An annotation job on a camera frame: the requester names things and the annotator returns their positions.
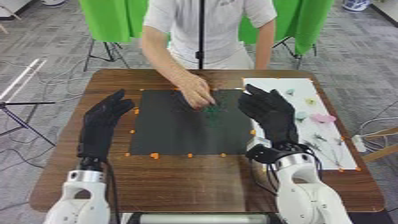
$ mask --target black mat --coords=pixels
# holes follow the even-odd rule
[[[251,128],[237,110],[239,94],[239,90],[214,91],[216,106],[195,111],[179,91],[143,91],[131,154],[243,154]]]

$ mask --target orange marker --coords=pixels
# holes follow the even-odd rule
[[[157,159],[157,153],[150,153],[150,158]]]

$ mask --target white t-shirt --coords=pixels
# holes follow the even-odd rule
[[[196,62],[198,0],[148,0],[143,25],[170,32],[171,54]],[[271,0],[205,0],[203,10],[203,63],[225,59],[243,48],[237,41],[241,17],[246,15],[259,28],[275,18]]]

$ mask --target person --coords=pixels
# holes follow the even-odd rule
[[[207,83],[186,70],[196,68],[198,2],[148,0],[141,30],[143,55],[195,109],[214,104]],[[276,16],[271,0],[211,0],[203,8],[203,69],[266,69]],[[259,30],[255,64],[237,41],[243,15]]]

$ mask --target light stand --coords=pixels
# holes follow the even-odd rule
[[[35,133],[35,135],[45,140],[45,142],[51,144],[51,146],[54,146],[54,144],[49,141],[49,139],[45,138],[45,136],[38,133],[38,131],[28,125],[28,122],[29,122],[29,119],[31,119],[36,107],[38,107],[38,105],[44,105],[44,104],[54,104],[54,102],[31,102],[31,103],[29,102],[26,102],[26,103],[4,103],[4,102],[0,102],[0,110],[3,111],[3,113],[6,114],[10,119],[15,121],[15,123],[19,124],[19,127],[12,128],[3,133],[0,133],[0,137],[3,135],[10,134],[13,131],[17,131],[20,128],[26,128]],[[6,106],[26,106],[26,105],[33,105],[33,109],[29,111],[26,121],[22,121],[20,118],[15,116],[15,114],[10,112]]]
[[[198,60],[196,67],[200,70],[203,61],[203,0],[200,0],[198,4],[198,51],[195,52],[195,58]]]

